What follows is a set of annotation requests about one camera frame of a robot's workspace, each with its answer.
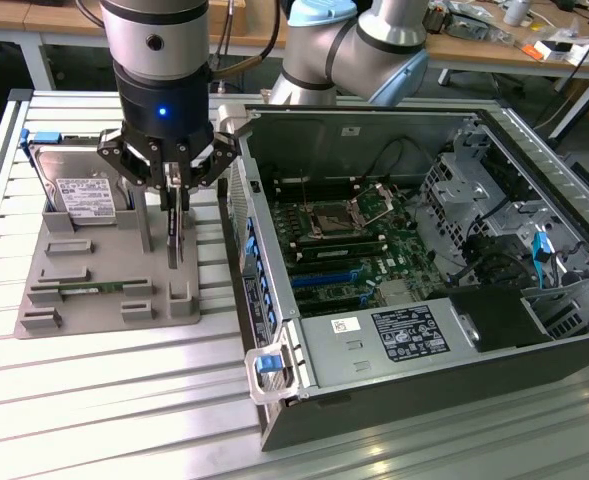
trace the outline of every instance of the circuit board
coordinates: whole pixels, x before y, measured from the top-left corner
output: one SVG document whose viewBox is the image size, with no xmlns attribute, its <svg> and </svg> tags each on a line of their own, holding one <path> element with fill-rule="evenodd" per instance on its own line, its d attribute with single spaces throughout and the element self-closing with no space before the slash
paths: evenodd
<svg viewBox="0 0 589 480">
<path fill-rule="evenodd" d="M 348 200 L 271 202 L 303 317 L 420 301 L 443 286 L 403 200 L 373 183 Z"/>
</svg>

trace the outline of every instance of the power supply label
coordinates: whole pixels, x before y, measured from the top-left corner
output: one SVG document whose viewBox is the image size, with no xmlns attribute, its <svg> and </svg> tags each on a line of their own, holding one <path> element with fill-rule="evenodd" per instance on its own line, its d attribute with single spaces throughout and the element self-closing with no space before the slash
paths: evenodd
<svg viewBox="0 0 589 480">
<path fill-rule="evenodd" d="M 116 215 L 107 178 L 57 178 L 56 184 L 70 217 L 100 218 Z"/>
<path fill-rule="evenodd" d="M 375 313 L 372 319 L 393 362 L 450 351 L 427 305 Z"/>
</svg>

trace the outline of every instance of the hard drive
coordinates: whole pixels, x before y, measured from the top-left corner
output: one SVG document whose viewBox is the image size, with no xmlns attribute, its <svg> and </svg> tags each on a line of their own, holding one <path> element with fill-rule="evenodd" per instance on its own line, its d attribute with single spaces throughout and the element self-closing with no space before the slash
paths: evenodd
<svg viewBox="0 0 589 480">
<path fill-rule="evenodd" d="M 116 212 L 131 208 L 118 172 L 96 146 L 39 145 L 32 151 L 50 208 L 67 212 L 75 225 L 112 225 Z"/>
</svg>

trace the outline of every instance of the motherboard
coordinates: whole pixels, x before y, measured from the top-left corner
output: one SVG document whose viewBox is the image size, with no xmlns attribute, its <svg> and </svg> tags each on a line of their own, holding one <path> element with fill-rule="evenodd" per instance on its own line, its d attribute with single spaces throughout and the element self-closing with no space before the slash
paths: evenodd
<svg viewBox="0 0 589 480">
<path fill-rule="evenodd" d="M 301 182 L 271 197 L 302 317 L 420 301 L 443 286 L 395 186 Z"/>
</svg>

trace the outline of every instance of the aluminum work table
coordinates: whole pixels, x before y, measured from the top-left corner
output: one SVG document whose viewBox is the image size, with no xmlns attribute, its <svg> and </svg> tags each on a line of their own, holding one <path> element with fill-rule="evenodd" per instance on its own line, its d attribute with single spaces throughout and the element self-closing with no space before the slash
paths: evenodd
<svg viewBox="0 0 589 480">
<path fill-rule="evenodd" d="M 214 96 L 212 119 L 221 103 L 259 101 Z M 200 323 L 12 338 L 44 201 L 17 148 L 20 131 L 96 134 L 120 118 L 115 93 L 37 92 L 10 101 L 1 121 L 0 479 L 589 478 L 589 368 L 556 384 L 262 453 L 213 190 L 193 197 Z"/>
</svg>

